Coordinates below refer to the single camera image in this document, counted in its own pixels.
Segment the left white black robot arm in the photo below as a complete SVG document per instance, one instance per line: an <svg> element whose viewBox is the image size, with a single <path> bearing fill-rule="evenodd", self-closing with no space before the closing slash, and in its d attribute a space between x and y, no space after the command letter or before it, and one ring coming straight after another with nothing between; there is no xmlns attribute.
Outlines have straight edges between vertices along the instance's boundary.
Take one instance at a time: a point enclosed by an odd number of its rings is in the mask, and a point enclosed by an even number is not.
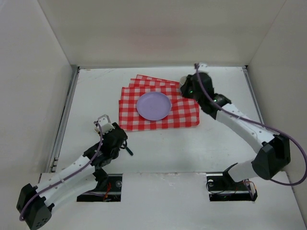
<svg viewBox="0 0 307 230"><path fill-rule="evenodd" d="M117 123L100 125L96 121L95 125L99 129L98 143L49 180L36 186L26 184L21 189L16 208L20 221L29 229L41 228L60 206L79 196L99 196L101 200L107 197L112 183L103 167L119 156L119 151L127 146L128 136Z"/></svg>

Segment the red white checkered cloth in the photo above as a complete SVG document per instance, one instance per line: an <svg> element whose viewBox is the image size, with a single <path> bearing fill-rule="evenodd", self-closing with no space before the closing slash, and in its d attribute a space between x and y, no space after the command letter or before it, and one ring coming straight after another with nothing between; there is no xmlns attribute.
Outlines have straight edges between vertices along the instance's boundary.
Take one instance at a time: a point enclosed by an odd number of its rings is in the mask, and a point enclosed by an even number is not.
<svg viewBox="0 0 307 230"><path fill-rule="evenodd" d="M170 99L170 114L160 121L149 121L137 112L137 101L148 92L161 92ZM187 128L200 123L199 105L195 100L181 96L179 82L145 75L137 75L128 87L121 89L118 116L119 126L126 131Z"/></svg>

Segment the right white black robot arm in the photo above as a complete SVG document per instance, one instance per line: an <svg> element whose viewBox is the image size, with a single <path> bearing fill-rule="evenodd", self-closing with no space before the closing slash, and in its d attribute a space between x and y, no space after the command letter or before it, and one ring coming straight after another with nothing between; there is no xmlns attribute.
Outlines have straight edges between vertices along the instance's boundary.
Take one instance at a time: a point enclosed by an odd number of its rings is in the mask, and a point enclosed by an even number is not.
<svg viewBox="0 0 307 230"><path fill-rule="evenodd" d="M207 73L182 77L179 90L183 97L196 100L204 113L233 130L256 153L255 158L235 163L224 170L227 181L238 183L254 177L270 180L290 163L289 139L249 123L248 117L230 99L214 92L212 79Z"/></svg>

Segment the light blue mug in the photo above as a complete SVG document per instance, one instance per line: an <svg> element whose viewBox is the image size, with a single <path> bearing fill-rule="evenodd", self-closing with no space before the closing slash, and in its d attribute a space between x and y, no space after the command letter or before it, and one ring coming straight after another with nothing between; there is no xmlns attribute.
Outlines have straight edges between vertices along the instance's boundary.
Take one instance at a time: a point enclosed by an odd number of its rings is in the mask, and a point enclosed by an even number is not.
<svg viewBox="0 0 307 230"><path fill-rule="evenodd" d="M180 78L179 89L180 89L181 94L183 94L185 90L187 89L186 81L187 81L187 76L183 76Z"/></svg>

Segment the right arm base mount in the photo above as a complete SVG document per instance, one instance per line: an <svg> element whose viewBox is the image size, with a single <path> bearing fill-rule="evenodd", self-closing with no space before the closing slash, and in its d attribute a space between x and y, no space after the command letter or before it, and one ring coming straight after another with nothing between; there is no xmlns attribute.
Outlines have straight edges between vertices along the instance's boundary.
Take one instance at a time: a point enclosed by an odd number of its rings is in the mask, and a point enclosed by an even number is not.
<svg viewBox="0 0 307 230"><path fill-rule="evenodd" d="M228 171L236 164L229 166L223 172L209 172L206 174L206 189L211 202L222 201L251 201L258 198L255 184L249 179L235 182Z"/></svg>

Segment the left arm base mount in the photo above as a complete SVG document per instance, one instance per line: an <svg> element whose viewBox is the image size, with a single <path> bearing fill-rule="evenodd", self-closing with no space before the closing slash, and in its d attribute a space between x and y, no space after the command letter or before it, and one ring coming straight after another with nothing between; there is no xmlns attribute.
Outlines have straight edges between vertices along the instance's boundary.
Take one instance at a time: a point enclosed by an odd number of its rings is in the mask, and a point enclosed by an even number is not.
<svg viewBox="0 0 307 230"><path fill-rule="evenodd" d="M77 197L77 202L120 202L123 174L104 174L95 189Z"/></svg>

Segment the lilac round plate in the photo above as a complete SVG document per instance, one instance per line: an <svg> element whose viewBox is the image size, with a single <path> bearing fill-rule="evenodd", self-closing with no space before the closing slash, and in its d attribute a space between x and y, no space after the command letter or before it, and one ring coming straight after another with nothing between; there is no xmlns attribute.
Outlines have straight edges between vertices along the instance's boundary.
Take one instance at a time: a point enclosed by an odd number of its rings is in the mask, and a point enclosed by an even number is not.
<svg viewBox="0 0 307 230"><path fill-rule="evenodd" d="M136 103L139 115L149 121L164 119L171 112L171 108L170 99L161 92L145 93Z"/></svg>

